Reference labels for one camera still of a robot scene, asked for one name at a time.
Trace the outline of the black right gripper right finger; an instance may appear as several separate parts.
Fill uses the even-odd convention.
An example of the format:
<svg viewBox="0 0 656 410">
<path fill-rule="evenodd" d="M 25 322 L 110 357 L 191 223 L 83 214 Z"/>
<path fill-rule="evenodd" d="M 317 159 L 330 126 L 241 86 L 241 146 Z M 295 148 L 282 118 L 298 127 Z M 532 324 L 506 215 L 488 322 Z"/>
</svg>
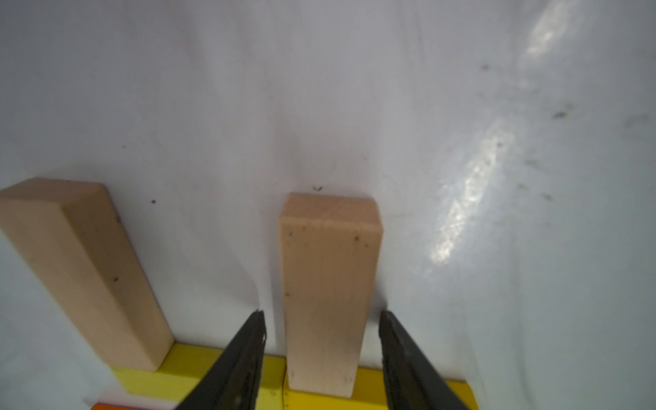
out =
<svg viewBox="0 0 656 410">
<path fill-rule="evenodd" d="M 468 409 L 389 310 L 380 313 L 379 338 L 388 408 Z"/>
</svg>

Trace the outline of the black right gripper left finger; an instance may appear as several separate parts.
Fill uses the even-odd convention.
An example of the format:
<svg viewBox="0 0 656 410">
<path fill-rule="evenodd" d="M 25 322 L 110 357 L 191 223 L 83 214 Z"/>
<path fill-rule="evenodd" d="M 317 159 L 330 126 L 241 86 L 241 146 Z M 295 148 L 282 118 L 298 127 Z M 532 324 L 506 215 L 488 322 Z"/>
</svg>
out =
<svg viewBox="0 0 656 410">
<path fill-rule="evenodd" d="M 256 310 L 177 410 L 254 410 L 266 341 L 265 315 Z"/>
</svg>

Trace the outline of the orange block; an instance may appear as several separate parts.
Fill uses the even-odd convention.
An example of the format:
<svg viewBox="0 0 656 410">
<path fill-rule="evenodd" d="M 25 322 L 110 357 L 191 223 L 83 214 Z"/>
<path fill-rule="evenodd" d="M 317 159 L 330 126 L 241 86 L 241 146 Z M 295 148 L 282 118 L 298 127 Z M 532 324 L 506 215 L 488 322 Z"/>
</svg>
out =
<svg viewBox="0 0 656 410">
<path fill-rule="evenodd" d="M 125 406 L 117 406 L 107 403 L 96 403 L 90 410 L 139 410 L 138 408 L 129 408 Z"/>
</svg>

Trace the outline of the yellow block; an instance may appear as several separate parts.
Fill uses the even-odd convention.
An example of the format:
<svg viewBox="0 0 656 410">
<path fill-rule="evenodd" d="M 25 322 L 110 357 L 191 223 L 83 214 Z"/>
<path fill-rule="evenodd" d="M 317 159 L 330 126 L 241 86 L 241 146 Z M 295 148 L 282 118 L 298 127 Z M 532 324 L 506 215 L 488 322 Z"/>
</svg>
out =
<svg viewBox="0 0 656 410">
<path fill-rule="evenodd" d="M 222 354 L 217 348 L 175 343 L 154 372 L 114 367 L 112 372 L 130 394 L 180 402 L 188 396 Z M 286 361 L 266 355 L 261 369 L 257 409 L 283 410 Z"/>
<path fill-rule="evenodd" d="M 285 409 L 387 409 L 384 374 L 381 370 L 360 367 L 350 398 L 294 391 L 285 377 L 283 387 Z"/>
</svg>

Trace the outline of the natural wood block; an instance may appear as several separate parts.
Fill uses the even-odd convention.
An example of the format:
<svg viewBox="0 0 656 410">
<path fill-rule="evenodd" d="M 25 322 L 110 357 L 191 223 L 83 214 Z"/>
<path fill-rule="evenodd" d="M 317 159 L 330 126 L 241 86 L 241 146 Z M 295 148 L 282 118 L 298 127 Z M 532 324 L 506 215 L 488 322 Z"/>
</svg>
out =
<svg viewBox="0 0 656 410">
<path fill-rule="evenodd" d="M 353 395 L 383 236 L 371 198 L 287 196 L 278 238 L 291 389 Z"/>
<path fill-rule="evenodd" d="M 1 229 L 104 363 L 162 365 L 174 336 L 103 184 L 14 184 L 1 191 Z"/>
</svg>

